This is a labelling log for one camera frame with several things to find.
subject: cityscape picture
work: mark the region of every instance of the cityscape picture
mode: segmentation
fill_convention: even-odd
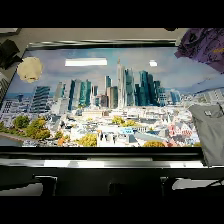
[[[177,59],[176,47],[26,51],[44,70],[33,83],[15,74],[2,102],[0,133],[23,146],[194,147],[188,108],[224,102],[224,78]],[[105,65],[65,66],[104,58]]]

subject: blue sky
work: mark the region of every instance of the blue sky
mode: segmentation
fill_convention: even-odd
[[[139,83],[139,71],[145,70],[160,80],[165,88],[191,87],[207,78],[214,80],[220,74],[206,64],[188,58],[177,59],[175,47],[151,48],[98,48],[98,49],[60,49],[27,51],[26,57],[38,57],[44,65],[41,78],[32,84],[21,81],[15,74],[8,92],[32,92],[35,86],[50,86],[54,92],[59,81],[68,79],[88,79],[99,86],[99,93],[105,92],[105,76],[109,75],[112,84],[117,85],[117,61],[134,72],[135,83]],[[106,66],[65,67],[66,58],[106,58]],[[157,67],[150,67],[149,60],[155,60]]]

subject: beige round object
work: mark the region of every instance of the beige round object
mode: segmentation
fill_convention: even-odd
[[[29,83],[37,81],[43,70],[43,64],[39,58],[27,57],[19,64],[17,73],[20,79]]]

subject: river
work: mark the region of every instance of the river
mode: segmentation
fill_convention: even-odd
[[[21,147],[23,144],[22,141],[17,141],[5,136],[0,136],[0,146],[18,146]]]

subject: purple cloth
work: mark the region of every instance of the purple cloth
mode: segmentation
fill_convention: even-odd
[[[224,73],[224,28],[190,28],[175,55],[205,63]]]

